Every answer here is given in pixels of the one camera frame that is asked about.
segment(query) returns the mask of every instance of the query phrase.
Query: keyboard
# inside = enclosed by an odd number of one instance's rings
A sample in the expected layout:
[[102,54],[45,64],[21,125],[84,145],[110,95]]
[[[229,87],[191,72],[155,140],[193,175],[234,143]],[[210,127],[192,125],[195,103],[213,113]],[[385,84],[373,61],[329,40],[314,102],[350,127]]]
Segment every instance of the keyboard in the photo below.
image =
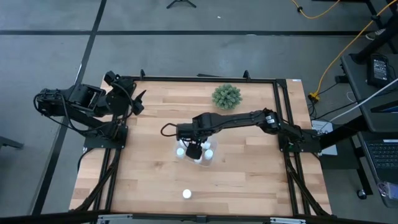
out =
[[377,169],[398,169],[398,142],[366,141]]

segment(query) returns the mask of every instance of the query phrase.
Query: white cable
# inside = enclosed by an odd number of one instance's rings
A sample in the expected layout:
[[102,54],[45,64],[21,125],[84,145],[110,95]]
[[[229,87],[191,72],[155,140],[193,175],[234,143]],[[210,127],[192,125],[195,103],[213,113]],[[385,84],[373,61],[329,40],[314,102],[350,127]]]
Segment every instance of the white cable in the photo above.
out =
[[398,78],[395,79],[394,81],[390,82],[388,85],[386,85],[385,87],[381,88],[379,91],[373,93],[373,95],[369,96],[366,100],[362,101],[360,104],[354,106],[353,108],[349,109],[348,111],[345,111],[344,113],[341,113],[340,115],[335,116],[333,119],[331,119],[329,122],[331,123],[332,121],[334,121],[335,119],[344,116],[346,114],[348,114],[349,112],[355,110],[356,108],[360,107],[361,105],[363,105],[364,103],[368,102],[371,98],[375,97],[377,94],[381,93],[382,91],[384,91],[386,88],[389,88],[392,84],[394,84],[395,82],[398,81]]
[[354,103],[355,101],[352,100],[352,99],[348,96],[349,93],[353,93],[353,92],[352,92],[352,91],[348,91],[348,92],[346,93],[347,99]]

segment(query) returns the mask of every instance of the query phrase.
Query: green plant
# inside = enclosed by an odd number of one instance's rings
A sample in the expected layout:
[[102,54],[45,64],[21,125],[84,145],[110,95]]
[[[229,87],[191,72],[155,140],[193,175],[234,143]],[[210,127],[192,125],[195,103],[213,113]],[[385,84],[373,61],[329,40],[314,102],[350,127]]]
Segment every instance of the green plant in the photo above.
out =
[[213,102],[222,110],[234,109],[242,101],[240,91],[231,84],[221,85],[212,94]]

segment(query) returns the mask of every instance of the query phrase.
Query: wheel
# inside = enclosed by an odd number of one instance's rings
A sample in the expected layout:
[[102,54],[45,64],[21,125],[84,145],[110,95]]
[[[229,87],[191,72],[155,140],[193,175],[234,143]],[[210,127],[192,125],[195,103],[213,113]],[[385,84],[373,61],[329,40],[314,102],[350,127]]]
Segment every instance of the wheel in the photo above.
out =
[[366,195],[366,192],[362,190],[357,190],[356,195],[359,197],[361,200],[365,200],[368,196]]

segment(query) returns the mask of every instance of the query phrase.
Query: tripod stand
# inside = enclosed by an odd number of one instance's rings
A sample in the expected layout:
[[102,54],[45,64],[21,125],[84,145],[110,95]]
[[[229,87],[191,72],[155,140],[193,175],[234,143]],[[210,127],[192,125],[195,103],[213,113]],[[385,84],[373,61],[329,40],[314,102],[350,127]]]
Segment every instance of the tripod stand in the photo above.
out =
[[166,9],[170,9],[170,7],[172,7],[172,6],[174,5],[174,3],[176,3],[176,2],[183,2],[183,1],[187,2],[188,4],[190,4],[190,5],[191,5],[192,7],[194,7],[194,8],[197,7],[194,3],[190,2],[189,0],[174,0],[173,2],[171,2],[171,3],[166,7]]

